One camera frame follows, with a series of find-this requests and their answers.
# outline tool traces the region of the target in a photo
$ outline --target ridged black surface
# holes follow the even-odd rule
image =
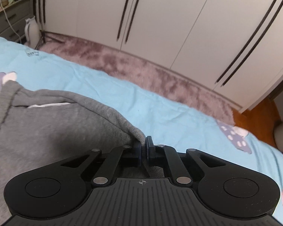
[[[92,191],[76,211],[50,220],[14,216],[6,226],[279,226],[271,216],[253,220],[222,217],[204,207],[190,188],[172,185],[166,178],[118,178]]]

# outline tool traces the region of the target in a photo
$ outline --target gray fabric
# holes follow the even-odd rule
[[[27,108],[61,102],[71,104]],[[109,152],[135,139],[141,142],[145,158],[144,134],[113,108],[72,92],[33,92],[7,82],[0,92],[0,224],[10,217],[3,190],[14,176],[92,148]],[[163,176],[162,169],[146,169],[152,176]]]

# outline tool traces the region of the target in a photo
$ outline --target dresser drawer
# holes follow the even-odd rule
[[[18,33],[19,36],[24,35],[24,28],[26,25],[25,19],[28,19],[28,18],[29,16],[23,19],[20,19],[18,22],[13,24],[13,29],[15,30],[15,32]],[[0,33],[0,36],[7,40],[11,40],[11,41],[16,41],[19,39],[19,37],[13,32],[13,30],[10,27],[8,27],[5,31]]]
[[[6,9],[6,14],[11,24],[26,17],[30,13],[30,0],[23,0]],[[3,12],[0,13],[0,33],[9,28]]]

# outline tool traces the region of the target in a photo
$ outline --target wooden floor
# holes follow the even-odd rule
[[[281,123],[281,119],[274,101],[266,98],[251,111],[240,114],[233,109],[233,113],[236,126],[250,131],[257,139],[276,148],[273,129]]]

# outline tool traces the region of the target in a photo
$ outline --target pink fluffy rug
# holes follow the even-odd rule
[[[218,95],[201,88],[171,71],[143,59],[88,40],[51,34],[65,41],[49,41],[40,50],[68,61],[102,70],[170,100],[183,103],[227,124],[234,124],[230,105]]]

